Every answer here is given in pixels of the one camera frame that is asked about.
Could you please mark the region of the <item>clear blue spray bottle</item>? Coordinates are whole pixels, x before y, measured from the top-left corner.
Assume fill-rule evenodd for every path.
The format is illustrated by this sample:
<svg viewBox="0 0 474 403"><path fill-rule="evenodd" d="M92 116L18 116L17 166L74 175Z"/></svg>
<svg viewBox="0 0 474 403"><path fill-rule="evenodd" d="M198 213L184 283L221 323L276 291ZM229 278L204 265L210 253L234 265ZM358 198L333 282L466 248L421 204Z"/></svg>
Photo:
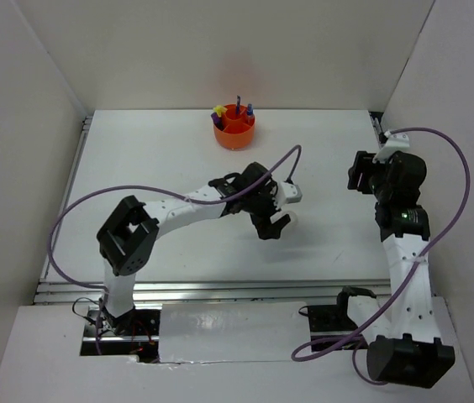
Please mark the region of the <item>clear blue spray bottle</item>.
<svg viewBox="0 0 474 403"><path fill-rule="evenodd" d="M251 103L247 105L246 111L245 111L245 123L249 126L252 126L255 121L255 114L254 114L254 108Z"/></svg>

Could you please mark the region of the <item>purple black highlighter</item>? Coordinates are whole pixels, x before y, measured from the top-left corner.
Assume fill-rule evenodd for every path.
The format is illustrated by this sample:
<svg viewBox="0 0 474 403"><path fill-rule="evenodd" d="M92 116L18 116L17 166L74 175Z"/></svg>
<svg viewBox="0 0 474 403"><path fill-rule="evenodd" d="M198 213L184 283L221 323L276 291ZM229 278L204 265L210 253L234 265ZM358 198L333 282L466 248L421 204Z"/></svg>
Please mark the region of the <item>purple black highlighter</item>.
<svg viewBox="0 0 474 403"><path fill-rule="evenodd" d="M211 114L211 119L212 119L212 121L213 121L213 125L214 125L217 129L219 129L219 130L221 130L221 131L224 130L224 124L223 124L222 118L221 118L216 112L213 112L213 113Z"/></svg>

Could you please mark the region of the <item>blue pen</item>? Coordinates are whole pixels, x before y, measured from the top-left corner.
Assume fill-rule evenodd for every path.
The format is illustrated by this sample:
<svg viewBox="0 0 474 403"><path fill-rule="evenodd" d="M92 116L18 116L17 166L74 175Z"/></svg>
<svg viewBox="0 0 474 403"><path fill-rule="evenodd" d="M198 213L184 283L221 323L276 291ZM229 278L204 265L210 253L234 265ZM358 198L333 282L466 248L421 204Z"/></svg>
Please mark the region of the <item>blue pen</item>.
<svg viewBox="0 0 474 403"><path fill-rule="evenodd" d="M241 105L241 97L238 95L236 98L235 104L235 115L238 117L240 115L240 105Z"/></svg>

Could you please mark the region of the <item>white tape roll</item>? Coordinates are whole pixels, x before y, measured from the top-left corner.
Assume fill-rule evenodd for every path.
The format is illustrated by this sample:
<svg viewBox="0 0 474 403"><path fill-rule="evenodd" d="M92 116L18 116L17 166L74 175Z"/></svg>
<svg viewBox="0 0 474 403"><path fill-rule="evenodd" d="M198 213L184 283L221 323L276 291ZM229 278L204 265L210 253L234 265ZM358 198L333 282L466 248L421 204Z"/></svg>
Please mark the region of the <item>white tape roll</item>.
<svg viewBox="0 0 474 403"><path fill-rule="evenodd" d="M289 222L287 224L287 227L288 228L293 228L295 227L297 224L298 224L298 216L295 212L293 211L288 211L286 213L288 219L289 219Z"/></svg>

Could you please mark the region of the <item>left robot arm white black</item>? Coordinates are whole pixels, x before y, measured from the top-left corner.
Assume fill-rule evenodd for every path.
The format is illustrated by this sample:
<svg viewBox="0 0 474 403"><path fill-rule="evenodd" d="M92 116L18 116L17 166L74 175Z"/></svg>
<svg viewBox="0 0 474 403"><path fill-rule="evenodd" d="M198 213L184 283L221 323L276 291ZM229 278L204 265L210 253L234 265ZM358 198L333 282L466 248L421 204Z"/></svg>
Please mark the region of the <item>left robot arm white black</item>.
<svg viewBox="0 0 474 403"><path fill-rule="evenodd" d="M103 323L116 335L130 332L134 325L134 284L162 236L196 222L246 212L259 239L279 239L295 218L282 212L297 203L302 192L291 180L277 182L267 169L249 164L211 180L182 199L143 203L135 196L122 199L97 232L99 252L105 261Z"/></svg>

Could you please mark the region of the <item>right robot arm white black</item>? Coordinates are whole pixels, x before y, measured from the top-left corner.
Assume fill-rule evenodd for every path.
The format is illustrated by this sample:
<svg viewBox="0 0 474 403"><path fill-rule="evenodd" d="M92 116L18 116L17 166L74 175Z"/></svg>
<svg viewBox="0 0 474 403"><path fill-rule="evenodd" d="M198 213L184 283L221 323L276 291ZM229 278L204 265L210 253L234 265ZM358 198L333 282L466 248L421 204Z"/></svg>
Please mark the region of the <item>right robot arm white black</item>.
<svg viewBox="0 0 474 403"><path fill-rule="evenodd" d="M455 350L445 345L435 320L425 248L429 218L419 205L427 175L416 155L396 151L384 160L359 151L348 170L348 187L373 195L375 220L387 256L392 303L379 303L364 288L346 286L334 318L344 329L361 327L371 382L432 388L453 366Z"/></svg>

